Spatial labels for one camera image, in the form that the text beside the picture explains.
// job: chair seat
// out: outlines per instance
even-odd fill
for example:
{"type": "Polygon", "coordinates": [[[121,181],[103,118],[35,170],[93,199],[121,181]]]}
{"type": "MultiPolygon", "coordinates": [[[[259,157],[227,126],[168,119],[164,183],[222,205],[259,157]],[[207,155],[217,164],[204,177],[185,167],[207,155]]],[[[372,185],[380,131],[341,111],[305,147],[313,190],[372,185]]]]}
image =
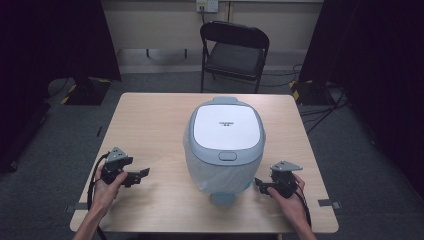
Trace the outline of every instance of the chair seat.
{"type": "Polygon", "coordinates": [[[262,49],[216,43],[205,69],[216,73],[241,74],[247,80],[255,80],[263,65],[263,54],[262,49]]]}

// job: chair backrest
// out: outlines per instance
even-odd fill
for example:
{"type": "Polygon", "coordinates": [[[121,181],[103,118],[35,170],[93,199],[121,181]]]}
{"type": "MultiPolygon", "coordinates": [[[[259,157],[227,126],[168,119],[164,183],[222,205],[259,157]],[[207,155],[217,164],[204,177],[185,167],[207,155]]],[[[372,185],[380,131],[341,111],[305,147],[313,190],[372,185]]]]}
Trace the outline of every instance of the chair backrest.
{"type": "Polygon", "coordinates": [[[203,24],[200,28],[200,36],[204,46],[205,40],[214,42],[239,45],[250,48],[260,48],[268,51],[268,36],[260,29],[229,22],[212,21],[203,24]]]}

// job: light wood tabletop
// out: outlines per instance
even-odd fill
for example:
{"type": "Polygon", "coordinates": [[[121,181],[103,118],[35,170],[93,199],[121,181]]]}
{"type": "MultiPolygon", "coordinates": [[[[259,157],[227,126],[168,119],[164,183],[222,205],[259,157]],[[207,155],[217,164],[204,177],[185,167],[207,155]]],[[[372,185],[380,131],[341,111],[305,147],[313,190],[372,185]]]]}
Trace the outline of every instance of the light wood tabletop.
{"type": "MultiPolygon", "coordinates": [[[[200,104],[216,96],[233,96],[260,115],[266,143],[256,177],[271,182],[270,166],[287,160],[303,167],[304,194],[316,233],[333,233],[338,223],[328,199],[297,106],[289,95],[125,93],[113,115],[98,157],[119,147],[134,158],[125,171],[150,168],[140,185],[121,187],[100,227],[114,232],[157,233],[285,233],[293,232],[276,201],[254,185],[231,206],[215,206],[190,178],[183,147],[184,129],[200,104]]],[[[87,201],[87,184],[80,202],[87,201]]],[[[76,210],[76,231],[87,210],[76,210]]]]}

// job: person's left hand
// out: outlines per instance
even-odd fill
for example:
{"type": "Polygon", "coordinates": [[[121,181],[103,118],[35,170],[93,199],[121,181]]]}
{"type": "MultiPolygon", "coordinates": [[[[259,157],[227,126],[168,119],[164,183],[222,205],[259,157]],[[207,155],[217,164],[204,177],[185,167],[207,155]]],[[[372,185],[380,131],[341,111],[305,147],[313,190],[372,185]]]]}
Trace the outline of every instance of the person's left hand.
{"type": "Polygon", "coordinates": [[[94,185],[94,197],[91,209],[99,211],[103,217],[118,195],[119,187],[125,178],[127,178],[128,173],[125,171],[121,172],[110,185],[107,185],[103,180],[99,180],[102,169],[103,165],[99,166],[96,171],[96,184],[94,185]]]}

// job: gray carpet floor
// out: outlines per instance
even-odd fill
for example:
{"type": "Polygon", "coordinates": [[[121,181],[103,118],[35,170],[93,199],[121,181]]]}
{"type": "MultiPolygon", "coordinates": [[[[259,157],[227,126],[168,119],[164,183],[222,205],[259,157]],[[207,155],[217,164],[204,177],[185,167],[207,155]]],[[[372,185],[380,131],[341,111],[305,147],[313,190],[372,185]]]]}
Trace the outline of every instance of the gray carpet floor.
{"type": "MultiPolygon", "coordinates": [[[[273,71],[267,74],[287,74],[273,71]]],[[[291,94],[294,75],[265,75],[261,94],[291,94]]],[[[93,161],[125,92],[199,92],[200,72],[124,74],[113,82],[101,106],[60,104],[72,80],[50,85],[51,105],[44,124],[22,152],[15,173],[0,175],[0,239],[71,239],[72,214],[93,161]]],[[[251,93],[246,83],[208,77],[211,92],[251,93]]],[[[333,98],[341,95],[330,89],[333,98]]],[[[299,106],[300,113],[328,106],[299,106]]],[[[302,117],[311,129],[322,114],[302,117]]],[[[366,126],[349,105],[338,108],[308,134],[340,228],[318,239],[424,239],[424,204],[402,172],[372,144],[366,126]]],[[[107,233],[109,239],[136,234],[107,233]]],[[[207,239],[200,235],[149,235],[147,239],[207,239]]],[[[274,236],[219,236],[222,239],[273,239],[274,236]]],[[[287,234],[283,239],[297,239],[287,234]]]]}

